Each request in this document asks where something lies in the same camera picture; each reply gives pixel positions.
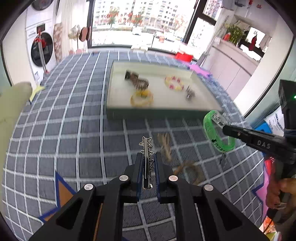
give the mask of washing machine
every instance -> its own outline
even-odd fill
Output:
[[[36,0],[27,8],[25,32],[27,36],[28,58],[35,81],[38,84],[41,83],[44,76],[38,43],[35,41],[39,30],[41,31],[41,37],[45,40],[43,55],[46,69],[50,72],[57,64],[53,44],[55,7],[56,0]]]

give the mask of washing machine door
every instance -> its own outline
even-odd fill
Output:
[[[35,0],[32,3],[32,7],[36,11],[42,11],[44,9],[47,9],[53,2],[54,0]]]
[[[48,33],[42,33],[41,38],[44,39],[46,43],[45,47],[42,49],[43,49],[44,60],[45,60],[45,63],[47,64],[50,61],[50,58],[52,57],[54,44],[51,36]],[[37,41],[34,41],[32,44],[31,57],[32,57],[33,63],[36,66],[42,67]]]

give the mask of checkered panel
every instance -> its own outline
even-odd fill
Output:
[[[46,89],[23,109],[9,144],[2,188],[5,219],[15,235],[28,240],[43,224],[38,217],[56,206],[55,171],[75,191],[89,182],[106,184],[135,162],[142,136],[152,137],[153,151],[160,151],[158,133],[171,138],[172,161],[167,164],[175,170],[192,161],[199,170],[185,168],[180,177],[213,184],[259,226],[261,204],[251,190],[263,182],[262,154],[237,140],[220,163],[202,120],[108,120],[105,101],[114,60],[186,68],[173,58],[130,51],[74,55],[60,62],[44,79]],[[233,124],[249,128],[219,83],[200,78]],[[155,189],[143,190],[138,204],[124,206],[123,236],[130,241],[175,240],[174,206],[159,204]]]

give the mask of yellow bracelet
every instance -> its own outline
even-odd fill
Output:
[[[176,81],[179,86],[174,86],[171,81],[174,80]],[[171,76],[171,77],[166,77],[165,78],[165,85],[167,87],[169,87],[171,90],[177,90],[177,91],[182,91],[184,89],[184,84],[183,82],[180,80],[180,78],[176,78],[175,76]]]
[[[148,98],[145,101],[135,103],[135,98],[136,97],[142,97],[142,98]],[[144,91],[136,91],[132,96],[131,96],[131,105],[135,107],[142,107],[146,105],[151,105],[153,102],[153,94],[149,90],[144,90]]]

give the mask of green plant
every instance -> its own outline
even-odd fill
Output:
[[[246,38],[247,35],[237,26],[227,25],[226,33],[230,33],[230,42],[236,45],[241,39]]]

